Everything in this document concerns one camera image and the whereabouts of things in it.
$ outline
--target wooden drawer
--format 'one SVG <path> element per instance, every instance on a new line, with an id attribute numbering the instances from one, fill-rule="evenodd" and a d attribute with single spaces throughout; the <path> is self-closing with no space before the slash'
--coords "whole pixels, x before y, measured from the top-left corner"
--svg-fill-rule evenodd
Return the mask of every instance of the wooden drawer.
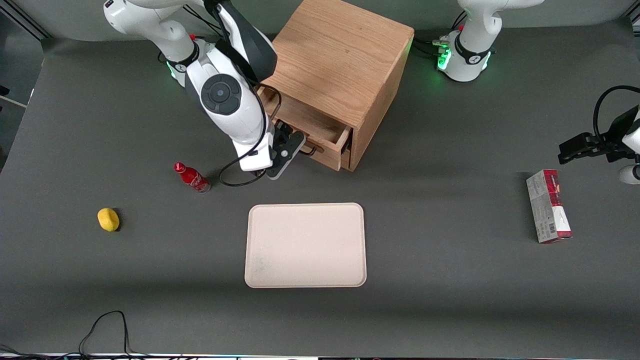
<path id="1" fill-rule="evenodd" d="M 261 88 L 258 94 L 264 109 L 271 114 L 278 103 L 278 96 L 267 88 Z M 282 105 L 272 121 L 276 122 L 278 119 L 307 136 L 302 151 L 310 152 L 315 147 L 312 159 L 334 170 L 348 168 L 350 152 L 345 152 L 345 145 L 351 136 L 350 127 L 286 95 L 282 96 Z"/>

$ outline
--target red bottle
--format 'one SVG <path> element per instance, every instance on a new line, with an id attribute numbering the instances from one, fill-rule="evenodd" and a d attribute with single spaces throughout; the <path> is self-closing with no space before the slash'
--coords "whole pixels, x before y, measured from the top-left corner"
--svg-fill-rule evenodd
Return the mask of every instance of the red bottle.
<path id="1" fill-rule="evenodd" d="M 204 176 L 200 175 L 196 169 L 192 167 L 186 167 L 183 163 L 175 163 L 173 169 L 180 174 L 182 181 L 190 187 L 194 188 L 199 193 L 208 192 L 211 189 L 211 184 Z"/>

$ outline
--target box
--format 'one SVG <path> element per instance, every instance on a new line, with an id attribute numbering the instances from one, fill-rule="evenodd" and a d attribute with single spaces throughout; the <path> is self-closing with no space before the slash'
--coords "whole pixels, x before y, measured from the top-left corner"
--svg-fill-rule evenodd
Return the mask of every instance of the box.
<path id="1" fill-rule="evenodd" d="M 557 170 L 542 170 L 527 179 L 529 200 L 536 222 L 539 243 L 555 243 L 571 238 L 571 228 L 560 201 Z"/>
<path id="2" fill-rule="evenodd" d="M 354 171 L 396 96 L 413 29 L 341 0 L 304 0 L 273 41 L 282 93 L 274 117 L 307 136 L 304 152 Z M 272 113 L 277 97 L 259 92 Z"/>

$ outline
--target wooden box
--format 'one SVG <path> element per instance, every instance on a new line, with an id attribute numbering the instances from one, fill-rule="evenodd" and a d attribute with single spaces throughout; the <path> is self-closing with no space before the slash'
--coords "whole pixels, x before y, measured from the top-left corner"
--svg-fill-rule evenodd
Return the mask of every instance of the wooden box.
<path id="1" fill-rule="evenodd" d="M 274 119 L 307 135 L 313 159 L 353 171 L 396 96 L 413 29 L 341 0 L 304 0 L 273 41 L 265 83 L 283 96 Z M 277 97 L 260 93 L 271 113 Z"/>

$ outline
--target black cable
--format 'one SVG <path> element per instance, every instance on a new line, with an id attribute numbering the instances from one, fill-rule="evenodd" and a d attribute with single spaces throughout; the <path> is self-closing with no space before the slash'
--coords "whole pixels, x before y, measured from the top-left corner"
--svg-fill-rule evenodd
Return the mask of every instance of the black cable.
<path id="1" fill-rule="evenodd" d="M 609 146 L 608 143 L 604 142 L 604 138 L 602 137 L 602 134 L 600 134 L 600 128 L 598 127 L 598 116 L 600 114 L 600 106 L 602 105 L 604 98 L 616 90 L 629 90 L 629 91 L 637 92 L 640 94 L 640 88 L 637 88 L 635 86 L 629 86 L 629 85 L 618 85 L 612 88 L 608 88 L 607 91 L 602 93 L 602 95 L 596 102 L 596 108 L 593 110 L 593 133 L 598 139 L 598 141 L 602 144 L 602 146 L 604 146 L 607 150 L 611 152 L 616 152 L 616 151 L 615 149 L 613 149 L 613 147 Z"/>
<path id="2" fill-rule="evenodd" d="M 282 94 L 278 89 L 276 89 L 271 85 L 267 85 L 267 84 L 258 84 L 258 85 L 273 91 L 278 96 L 278 103 L 276 104 L 276 107 L 273 108 L 273 113 L 271 113 L 271 120 L 273 120 L 276 117 L 276 114 L 278 113 L 278 110 L 280 110 L 280 107 L 282 105 Z"/>
<path id="3" fill-rule="evenodd" d="M 424 44 L 424 45 L 432 45 L 430 41 L 421 40 L 419 38 L 413 38 L 413 41 L 419 42 L 420 44 Z"/>
<path id="4" fill-rule="evenodd" d="M 298 152 L 305 156 L 313 156 L 316 153 L 316 147 L 314 146 L 313 148 L 311 148 L 311 151 L 309 152 L 304 152 L 302 150 L 298 150 Z"/>
<path id="5" fill-rule="evenodd" d="M 225 39 L 225 41 L 228 44 L 231 44 L 231 39 L 229 38 L 229 32 L 227 31 L 227 29 L 225 29 L 225 23 L 222 22 L 222 18 L 220 17 L 220 14 L 218 14 L 215 10 L 210 12 L 209 15 L 211 15 L 220 25 L 220 29 L 222 30 L 222 37 Z"/>
<path id="6" fill-rule="evenodd" d="M 451 26 L 451 29 L 455 30 L 458 27 L 458 25 L 460 25 L 460 23 L 463 22 L 466 18 L 467 18 L 467 12 L 462 11 L 460 13 L 460 15 L 458 15 L 456 20 L 453 22 L 453 25 Z"/>
<path id="7" fill-rule="evenodd" d="M 215 31 L 216 34 L 218 34 L 219 37 L 222 37 L 222 34 L 218 31 L 218 30 L 222 30 L 219 26 L 216 26 L 215 24 L 207 21 L 206 19 L 204 19 L 202 16 L 200 16 L 200 14 L 198 12 L 196 12 L 192 7 L 190 7 L 189 5 L 184 5 L 182 7 L 182 9 L 184 9 L 184 11 L 186 11 L 188 14 L 190 14 L 191 16 L 196 17 L 198 20 L 204 22 L 205 24 L 207 24 L 207 26 L 209 26 L 213 31 Z"/>
<path id="8" fill-rule="evenodd" d="M 86 341 L 93 334 L 93 332 L 95 330 L 95 327 L 98 325 L 98 322 L 100 322 L 100 320 L 102 318 L 104 318 L 105 316 L 111 315 L 111 314 L 115 314 L 115 313 L 120 314 L 120 316 L 122 317 L 122 325 L 124 326 L 124 353 L 127 354 L 129 357 L 142 359 L 141 357 L 136 357 L 136 356 L 131 354 L 131 353 L 137 353 L 137 354 L 142 354 L 142 353 L 141 352 L 136 352 L 131 348 L 131 345 L 129 344 L 129 328 L 127 327 L 127 319 L 125 318 L 124 313 L 122 311 L 120 311 L 120 310 L 114 310 L 114 311 L 110 311 L 108 313 L 104 313 L 104 314 L 100 315 L 98 317 L 98 319 L 96 319 L 96 321 L 93 322 L 93 325 L 91 326 L 91 330 L 89 330 L 87 335 L 85 335 L 84 338 L 80 341 L 80 344 L 78 344 L 78 353 L 82 357 L 87 357 L 87 358 L 90 357 L 88 354 L 86 354 L 83 351 L 83 348 L 84 348 L 84 345 L 85 345 Z"/>
<path id="9" fill-rule="evenodd" d="M 437 54 L 435 54 L 435 53 L 431 53 L 431 52 L 429 52 L 429 51 L 426 51 L 425 49 L 421 49 L 419 46 L 416 46 L 416 45 L 411 46 L 411 48 L 412 48 L 412 49 L 416 49 L 416 50 L 418 50 L 418 51 L 420 51 L 420 52 L 422 52 L 422 53 L 424 53 L 424 54 L 426 54 L 426 55 L 428 55 L 428 56 L 438 56 Z"/>
<path id="10" fill-rule="evenodd" d="M 162 53 L 162 51 L 158 52 L 158 62 L 166 63 L 166 58 L 164 57 L 164 54 Z"/>
<path id="11" fill-rule="evenodd" d="M 100 315 L 98 317 L 98 319 L 96 319 L 96 321 L 91 326 L 91 330 L 89 330 L 89 333 L 80 341 L 80 344 L 78 345 L 78 351 L 77 352 L 68 352 L 68 353 L 60 355 L 60 356 L 47 356 L 47 355 L 43 355 L 43 354 L 30 354 L 30 353 L 19 352 L 19 351 L 15 350 L 14 348 L 9 347 L 7 345 L 3 345 L 3 344 L 0 344 L 0 351 L 18 355 L 16 357 L 11 357 L 10 359 L 12 359 L 12 360 L 64 360 L 64 359 L 68 359 L 70 357 L 71 358 L 76 358 L 77 357 L 80 360 L 97 360 L 97 359 L 113 359 L 113 360 L 115 360 L 115 359 L 121 359 L 124 356 L 95 356 L 95 355 L 87 354 L 87 353 L 84 352 L 84 346 L 86 344 L 86 341 L 93 334 L 96 326 L 98 325 L 98 322 L 100 322 L 100 320 L 102 318 L 104 318 L 105 316 L 113 314 L 113 313 L 118 313 L 122 317 L 122 324 L 124 326 L 124 354 L 126 354 L 129 359 L 139 359 L 139 360 L 143 360 L 144 359 L 143 357 L 136 356 L 134 354 L 141 354 L 141 355 L 144 355 L 144 356 L 153 357 L 152 355 L 144 354 L 144 353 L 141 353 L 141 352 L 137 352 L 137 351 L 135 351 L 135 350 L 133 350 L 131 348 L 131 345 L 129 343 L 129 328 L 127 327 L 127 320 L 125 318 L 124 313 L 122 311 L 120 311 L 120 310 L 114 310 L 114 311 L 110 311 L 108 313 L 104 313 L 104 314 Z"/>
<path id="12" fill-rule="evenodd" d="M 253 184 L 253 183 L 255 183 L 256 181 L 258 181 L 258 180 L 262 179 L 262 177 L 263 177 L 265 174 L 267 174 L 267 170 L 260 171 L 260 173 L 259 173 L 256 177 L 254 177 L 253 179 L 251 179 L 251 180 L 249 180 L 249 181 L 245 181 L 244 183 L 237 183 L 237 184 L 234 184 L 234 183 L 227 183 L 226 181 L 222 180 L 222 178 L 220 177 L 220 175 L 218 175 L 218 180 L 220 180 L 220 182 L 221 182 L 221 183 L 223 183 L 223 184 L 224 184 L 224 185 L 226 185 L 226 186 L 230 186 L 230 187 L 232 187 L 232 188 L 239 188 L 239 187 L 241 187 L 241 186 L 246 186 L 246 185 L 249 185 L 249 184 Z"/>

